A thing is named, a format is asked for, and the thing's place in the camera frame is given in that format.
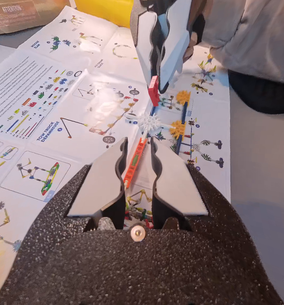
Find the person's right hand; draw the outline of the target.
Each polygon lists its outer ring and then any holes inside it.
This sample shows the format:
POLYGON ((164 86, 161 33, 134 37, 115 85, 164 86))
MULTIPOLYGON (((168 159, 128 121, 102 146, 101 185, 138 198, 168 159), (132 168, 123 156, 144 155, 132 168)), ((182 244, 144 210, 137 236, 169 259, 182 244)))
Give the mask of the person's right hand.
POLYGON ((206 0, 192 0, 186 29, 189 32, 189 44, 183 55, 183 62, 186 62, 193 55, 193 48, 202 41, 205 28, 206 0))

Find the dark rounded object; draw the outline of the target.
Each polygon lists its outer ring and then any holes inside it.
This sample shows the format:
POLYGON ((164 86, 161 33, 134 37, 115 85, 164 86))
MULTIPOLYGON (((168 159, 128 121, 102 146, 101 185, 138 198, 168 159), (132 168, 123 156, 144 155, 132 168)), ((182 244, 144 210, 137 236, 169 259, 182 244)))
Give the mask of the dark rounded object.
POLYGON ((228 70, 229 84, 251 109, 264 114, 284 114, 284 83, 228 70))

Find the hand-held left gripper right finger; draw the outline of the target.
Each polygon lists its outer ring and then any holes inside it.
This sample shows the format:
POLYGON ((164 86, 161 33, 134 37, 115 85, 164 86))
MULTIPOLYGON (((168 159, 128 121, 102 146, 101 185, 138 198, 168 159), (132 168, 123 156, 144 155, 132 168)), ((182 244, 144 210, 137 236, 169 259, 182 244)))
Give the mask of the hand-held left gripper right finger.
POLYGON ((189 228, 187 218, 208 217, 209 212, 184 160, 158 139, 151 138, 154 228, 163 228, 174 217, 180 228, 189 228))

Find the orange toy bar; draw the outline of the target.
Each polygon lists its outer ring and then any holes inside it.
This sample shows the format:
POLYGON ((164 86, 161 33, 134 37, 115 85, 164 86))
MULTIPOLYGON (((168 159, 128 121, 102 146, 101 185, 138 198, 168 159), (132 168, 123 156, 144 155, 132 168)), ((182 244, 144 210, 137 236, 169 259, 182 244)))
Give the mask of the orange toy bar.
POLYGON ((129 167, 127 169, 127 172, 126 172, 124 180, 123 180, 124 186, 125 186, 126 189, 129 188, 129 186, 132 182, 132 179, 133 179, 134 174, 136 172, 137 166, 140 162, 140 159, 141 159, 142 153, 144 151, 144 147, 146 146, 146 143, 147 143, 146 138, 140 138, 139 139, 139 142, 136 146, 133 157, 132 157, 132 159, 129 163, 129 167))

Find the cardboard toy box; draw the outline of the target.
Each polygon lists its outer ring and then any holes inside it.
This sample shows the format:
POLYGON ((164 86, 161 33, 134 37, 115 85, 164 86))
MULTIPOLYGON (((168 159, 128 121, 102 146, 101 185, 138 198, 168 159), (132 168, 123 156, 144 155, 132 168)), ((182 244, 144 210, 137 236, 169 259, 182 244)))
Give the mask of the cardboard toy box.
POLYGON ((0 34, 47 25, 69 0, 0 0, 0 34))

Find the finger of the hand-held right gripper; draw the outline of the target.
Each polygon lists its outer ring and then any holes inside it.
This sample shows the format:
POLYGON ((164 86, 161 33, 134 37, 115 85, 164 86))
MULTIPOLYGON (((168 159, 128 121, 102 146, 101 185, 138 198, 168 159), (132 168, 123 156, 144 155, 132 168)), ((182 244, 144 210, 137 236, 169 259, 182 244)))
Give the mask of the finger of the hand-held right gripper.
POLYGON ((175 71, 182 71, 182 58, 189 45, 187 30, 191 0, 177 0, 165 13, 158 15, 163 43, 158 56, 159 91, 164 93, 175 71))
POLYGON ((145 11, 138 17, 136 51, 149 88, 152 77, 160 76, 165 55, 166 18, 155 11, 145 11))

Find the yellow toy connector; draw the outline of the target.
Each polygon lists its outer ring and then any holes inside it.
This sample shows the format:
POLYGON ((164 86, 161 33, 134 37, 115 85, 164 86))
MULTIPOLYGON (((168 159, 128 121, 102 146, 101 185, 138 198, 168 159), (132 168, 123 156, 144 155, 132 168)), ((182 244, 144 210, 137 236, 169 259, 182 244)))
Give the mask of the yellow toy connector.
POLYGON ((171 123, 171 128, 169 129, 169 132, 174 139, 178 140, 181 135, 185 135, 185 128, 186 121, 182 124, 181 120, 177 120, 171 123))
POLYGON ((186 91, 186 90, 179 91, 178 94, 176 95, 176 103, 182 106, 184 106, 185 103, 189 104, 190 95, 191 95, 190 91, 186 91))

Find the white snowflake connector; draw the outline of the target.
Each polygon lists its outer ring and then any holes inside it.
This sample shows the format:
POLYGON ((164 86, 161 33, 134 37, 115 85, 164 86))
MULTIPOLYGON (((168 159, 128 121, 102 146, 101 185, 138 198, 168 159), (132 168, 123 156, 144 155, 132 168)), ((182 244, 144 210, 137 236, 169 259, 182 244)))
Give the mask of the white snowflake connector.
POLYGON ((147 115, 143 114, 137 117, 137 124, 143 132, 153 131, 158 129, 161 126, 161 121, 158 115, 147 115))

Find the person's right forearm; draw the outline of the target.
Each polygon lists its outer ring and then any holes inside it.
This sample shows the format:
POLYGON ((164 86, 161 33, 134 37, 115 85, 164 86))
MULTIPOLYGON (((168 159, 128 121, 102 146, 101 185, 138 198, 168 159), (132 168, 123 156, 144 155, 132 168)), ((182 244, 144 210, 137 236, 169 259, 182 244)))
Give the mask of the person's right forearm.
POLYGON ((284 83, 284 0, 207 1, 202 43, 229 70, 284 83))

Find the yellow plastic bin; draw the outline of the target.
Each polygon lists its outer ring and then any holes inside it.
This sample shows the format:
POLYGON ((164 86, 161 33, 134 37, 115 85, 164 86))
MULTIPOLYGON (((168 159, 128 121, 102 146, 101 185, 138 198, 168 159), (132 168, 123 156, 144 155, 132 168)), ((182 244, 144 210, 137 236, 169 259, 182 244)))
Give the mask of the yellow plastic bin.
POLYGON ((79 11, 130 28, 133 0, 75 0, 79 11))

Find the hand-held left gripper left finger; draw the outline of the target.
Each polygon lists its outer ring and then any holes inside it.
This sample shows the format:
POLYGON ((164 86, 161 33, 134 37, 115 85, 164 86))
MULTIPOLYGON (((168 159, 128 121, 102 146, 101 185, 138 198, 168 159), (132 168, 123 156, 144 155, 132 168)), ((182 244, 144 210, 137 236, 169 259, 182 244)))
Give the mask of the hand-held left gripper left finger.
POLYGON ((67 209, 68 218, 89 218, 97 228, 99 220, 108 217, 116 229, 124 228, 126 201, 122 173, 127 154, 128 138, 123 137, 93 161, 67 209))

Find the white instruction sheet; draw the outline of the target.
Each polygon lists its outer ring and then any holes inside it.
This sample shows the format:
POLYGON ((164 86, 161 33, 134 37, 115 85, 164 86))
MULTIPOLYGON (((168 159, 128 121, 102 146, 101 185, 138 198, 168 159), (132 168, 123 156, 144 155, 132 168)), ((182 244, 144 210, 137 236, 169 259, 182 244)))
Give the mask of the white instruction sheet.
MULTIPOLYGON (((179 156, 228 199, 230 96, 226 71, 209 48, 175 74, 155 110, 181 120, 179 91, 190 91, 179 156)), ((129 29, 70 7, 0 64, 0 288, 40 211, 86 164, 123 137, 128 160, 150 113, 129 29)))

